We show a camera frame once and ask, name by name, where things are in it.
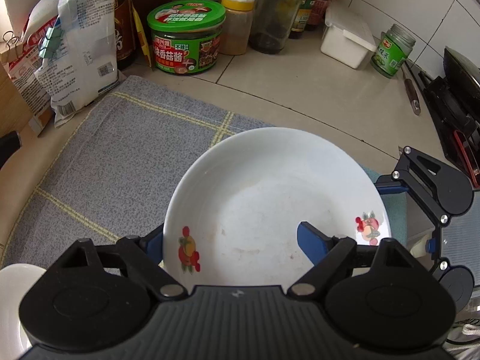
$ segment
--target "tiled countertop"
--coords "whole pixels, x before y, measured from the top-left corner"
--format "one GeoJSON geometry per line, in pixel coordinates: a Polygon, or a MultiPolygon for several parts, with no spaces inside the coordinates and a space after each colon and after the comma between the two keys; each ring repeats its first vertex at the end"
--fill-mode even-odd
{"type": "MultiPolygon", "coordinates": [[[[399,146],[445,161],[422,97],[422,114],[416,116],[402,79],[387,79],[369,64],[353,70],[323,55],[318,32],[289,40],[280,55],[254,50],[220,55],[212,69],[195,76],[150,69],[142,56],[124,73],[276,126],[320,135],[379,173],[392,171],[399,146]]],[[[23,147],[0,171],[0,253],[34,187],[86,114],[59,129],[50,124],[38,138],[28,129],[22,132],[23,147]]]]}

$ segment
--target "white plate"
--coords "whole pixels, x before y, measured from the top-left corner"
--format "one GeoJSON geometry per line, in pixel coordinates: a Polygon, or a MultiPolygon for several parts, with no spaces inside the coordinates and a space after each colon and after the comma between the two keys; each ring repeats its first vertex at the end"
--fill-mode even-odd
{"type": "Polygon", "coordinates": [[[279,127],[234,135],[195,161],[173,193],[165,269],[189,291],[197,284],[286,290],[312,267],[297,244],[301,221],[359,244],[390,237],[375,186],[332,143],[279,127]]]}
{"type": "Polygon", "coordinates": [[[0,271],[0,360],[15,360],[31,347],[20,325],[18,307],[44,272],[30,264],[12,264],[0,271]]]}

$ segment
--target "gray cloth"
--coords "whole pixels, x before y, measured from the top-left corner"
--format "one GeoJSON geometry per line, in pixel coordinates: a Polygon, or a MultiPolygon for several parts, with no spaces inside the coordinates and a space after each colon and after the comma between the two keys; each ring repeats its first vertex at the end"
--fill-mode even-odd
{"type": "Polygon", "coordinates": [[[213,143],[266,126],[130,76],[54,162],[10,237],[3,266],[47,268],[78,238],[106,244],[146,235],[164,221],[181,177],[213,143]]]}

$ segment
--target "teal cloth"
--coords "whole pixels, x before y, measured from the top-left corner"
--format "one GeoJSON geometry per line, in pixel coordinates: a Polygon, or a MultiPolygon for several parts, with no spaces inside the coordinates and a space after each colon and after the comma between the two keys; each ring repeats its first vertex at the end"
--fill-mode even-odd
{"type": "MultiPolygon", "coordinates": [[[[362,166],[365,173],[371,181],[377,181],[377,172],[362,166]]],[[[395,195],[380,195],[388,214],[388,222],[392,237],[400,242],[403,246],[407,245],[407,196],[405,193],[397,193],[395,195]]]]}

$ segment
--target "yellow lid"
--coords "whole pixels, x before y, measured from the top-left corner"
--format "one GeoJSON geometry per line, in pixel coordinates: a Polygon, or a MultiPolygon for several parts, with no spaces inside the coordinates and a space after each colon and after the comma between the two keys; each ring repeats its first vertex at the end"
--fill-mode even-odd
{"type": "Polygon", "coordinates": [[[254,2],[255,0],[222,0],[222,5],[236,11],[251,11],[254,9],[254,2]]]}

